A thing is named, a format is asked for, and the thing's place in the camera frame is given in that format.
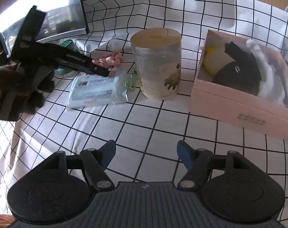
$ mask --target white tablecloth with black grid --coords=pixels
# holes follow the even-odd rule
[[[173,181],[186,169],[176,153],[179,140],[216,154],[236,150],[268,173],[284,189],[279,220],[288,227],[288,140],[279,140],[188,112],[191,89],[208,29],[253,38],[282,53],[288,64],[288,13],[256,0],[87,0],[90,33],[72,38],[84,54],[123,53],[122,67],[134,59],[130,37],[142,30],[167,27],[182,34],[182,80],[178,95],[166,101],[146,98],[137,86],[125,104],[67,110],[72,78],[55,78],[55,91],[34,116],[0,123],[1,203],[8,189],[51,153],[67,155],[117,143],[106,173],[114,181]],[[73,170],[71,174],[82,178]],[[214,170],[213,177],[222,174]]]

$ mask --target white plastic bag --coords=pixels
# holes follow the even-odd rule
[[[67,108],[92,107],[97,105],[128,102],[126,82],[128,74],[111,71],[108,77],[84,75],[72,83]]]

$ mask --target pink scrunchie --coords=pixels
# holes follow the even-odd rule
[[[99,65],[104,68],[109,67],[120,67],[121,61],[123,60],[122,53],[120,52],[112,52],[112,53],[104,53],[101,54],[100,59],[95,59],[92,61],[93,64]]]

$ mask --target pink box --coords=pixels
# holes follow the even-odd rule
[[[230,41],[245,44],[246,39],[209,30],[205,45],[210,47],[213,42]],[[288,78],[288,66],[281,54],[266,46],[260,47],[282,64]],[[190,113],[248,128],[271,137],[288,138],[288,108],[249,93],[212,83],[209,80],[211,76],[202,67],[203,58],[204,53],[201,55],[191,93]]]

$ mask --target gloved hand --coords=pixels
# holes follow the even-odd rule
[[[9,90],[15,90],[17,92],[29,92],[29,87],[31,83],[25,78],[24,74],[16,72],[17,64],[0,66],[0,108],[2,106],[2,101]],[[54,71],[50,72],[43,81],[38,85],[38,90],[51,93],[54,90]],[[38,90],[29,92],[27,101],[25,103],[14,104],[12,110],[16,114],[14,116],[18,117],[21,112],[34,114],[38,108],[43,107],[45,99],[43,94]]]

